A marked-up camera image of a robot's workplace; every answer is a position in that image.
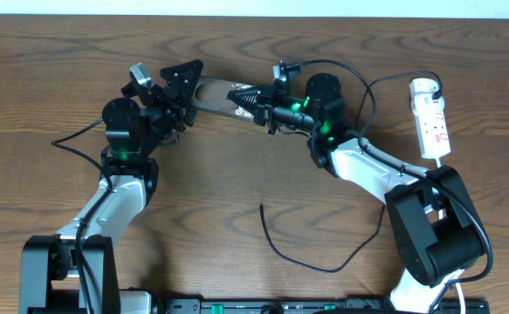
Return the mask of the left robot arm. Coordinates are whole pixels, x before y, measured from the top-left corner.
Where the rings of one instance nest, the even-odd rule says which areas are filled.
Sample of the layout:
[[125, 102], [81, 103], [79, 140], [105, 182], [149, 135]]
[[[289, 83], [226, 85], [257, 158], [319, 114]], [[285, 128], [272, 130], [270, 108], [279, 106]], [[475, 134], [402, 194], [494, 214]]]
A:
[[149, 204], [159, 166], [151, 154], [175, 144], [192, 126], [192, 98], [203, 71], [194, 59], [161, 69], [166, 85], [152, 82], [143, 64], [132, 65], [121, 97], [107, 102], [99, 123], [108, 144], [93, 165], [96, 193], [53, 235], [32, 236], [21, 263], [21, 313], [160, 313], [144, 289], [119, 286], [114, 248], [130, 222]]

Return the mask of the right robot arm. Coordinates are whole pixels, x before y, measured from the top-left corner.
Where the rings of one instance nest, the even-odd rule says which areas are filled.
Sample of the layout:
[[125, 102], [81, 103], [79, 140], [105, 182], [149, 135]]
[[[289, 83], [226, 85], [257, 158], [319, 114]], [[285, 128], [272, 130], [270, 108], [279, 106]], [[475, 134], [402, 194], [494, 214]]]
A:
[[350, 181], [382, 202], [404, 265], [389, 301], [397, 311], [431, 313], [445, 292], [467, 282], [464, 271], [481, 256], [493, 264], [492, 246], [459, 173], [448, 166], [418, 167], [373, 146], [344, 118], [340, 81], [319, 73], [306, 83], [303, 99], [290, 95], [286, 80], [231, 90], [228, 100], [245, 109], [270, 133], [286, 126], [306, 132], [314, 163]]

